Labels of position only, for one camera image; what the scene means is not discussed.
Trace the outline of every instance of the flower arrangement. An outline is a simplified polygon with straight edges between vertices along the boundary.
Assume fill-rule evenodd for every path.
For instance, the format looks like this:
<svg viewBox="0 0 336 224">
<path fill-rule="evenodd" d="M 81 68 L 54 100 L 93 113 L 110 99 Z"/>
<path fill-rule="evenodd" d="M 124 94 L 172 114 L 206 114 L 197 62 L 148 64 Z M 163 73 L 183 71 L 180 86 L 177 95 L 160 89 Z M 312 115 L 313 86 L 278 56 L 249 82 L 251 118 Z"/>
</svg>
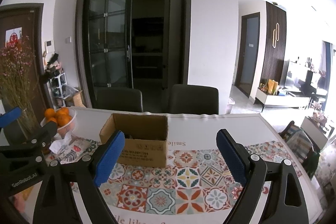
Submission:
<svg viewBox="0 0 336 224">
<path fill-rule="evenodd" d="M 0 49 L 0 96 L 11 107 L 22 110 L 18 121 L 26 138 L 39 127 L 31 105 L 35 87 L 31 86 L 29 74 L 34 55 L 28 40 L 28 36 L 20 36 L 20 40 Z"/>
</svg>

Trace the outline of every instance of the bowl of oranges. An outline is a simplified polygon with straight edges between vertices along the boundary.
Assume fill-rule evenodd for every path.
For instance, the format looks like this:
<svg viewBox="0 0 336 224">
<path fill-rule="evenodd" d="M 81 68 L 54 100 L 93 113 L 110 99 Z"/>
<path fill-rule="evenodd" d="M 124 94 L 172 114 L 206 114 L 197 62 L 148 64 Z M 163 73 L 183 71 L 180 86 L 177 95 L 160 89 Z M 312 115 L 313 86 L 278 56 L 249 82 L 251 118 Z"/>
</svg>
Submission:
<svg viewBox="0 0 336 224">
<path fill-rule="evenodd" d="M 76 128 L 76 110 L 68 107 L 61 107 L 57 111 L 53 108 L 48 108 L 44 112 L 44 119 L 41 122 L 41 126 L 44 126 L 47 122 L 53 121 L 57 124 L 57 133 L 62 138 L 69 131 L 73 131 Z"/>
</svg>

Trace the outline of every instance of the trash can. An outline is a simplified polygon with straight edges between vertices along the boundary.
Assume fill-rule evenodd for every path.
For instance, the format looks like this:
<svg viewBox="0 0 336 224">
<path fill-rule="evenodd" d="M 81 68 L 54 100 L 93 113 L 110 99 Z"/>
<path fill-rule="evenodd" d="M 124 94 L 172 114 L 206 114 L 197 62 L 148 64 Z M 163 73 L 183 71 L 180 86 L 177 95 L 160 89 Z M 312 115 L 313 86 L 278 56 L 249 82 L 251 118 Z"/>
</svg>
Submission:
<svg viewBox="0 0 336 224">
<path fill-rule="evenodd" d="M 225 114 L 230 114 L 232 110 L 232 106 L 235 104 L 235 101 L 229 97 L 229 100 L 227 102 L 227 106 L 225 109 Z"/>
</svg>

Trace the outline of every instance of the poster on door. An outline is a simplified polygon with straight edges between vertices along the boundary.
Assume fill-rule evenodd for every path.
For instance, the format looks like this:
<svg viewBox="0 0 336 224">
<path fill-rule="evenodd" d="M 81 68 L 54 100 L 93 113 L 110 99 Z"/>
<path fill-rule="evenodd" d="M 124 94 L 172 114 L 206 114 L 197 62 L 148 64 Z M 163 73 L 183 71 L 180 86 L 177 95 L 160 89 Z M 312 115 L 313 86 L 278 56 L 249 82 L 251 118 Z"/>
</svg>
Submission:
<svg viewBox="0 0 336 224">
<path fill-rule="evenodd" d="M 16 44 L 17 42 L 21 42 L 21 37 L 22 37 L 22 27 L 7 30 L 5 47 L 7 47 L 10 44 Z"/>
</svg>

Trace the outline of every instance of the sliding door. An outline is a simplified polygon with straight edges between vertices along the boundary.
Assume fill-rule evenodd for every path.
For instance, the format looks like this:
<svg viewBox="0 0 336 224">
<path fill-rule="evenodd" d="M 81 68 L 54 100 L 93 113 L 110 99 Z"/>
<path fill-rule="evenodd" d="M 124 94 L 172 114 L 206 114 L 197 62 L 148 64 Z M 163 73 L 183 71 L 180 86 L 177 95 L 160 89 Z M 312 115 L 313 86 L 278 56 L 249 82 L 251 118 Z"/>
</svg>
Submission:
<svg viewBox="0 0 336 224">
<path fill-rule="evenodd" d="M 85 0 L 83 53 L 93 107 L 100 87 L 133 87 L 132 0 Z"/>
</svg>

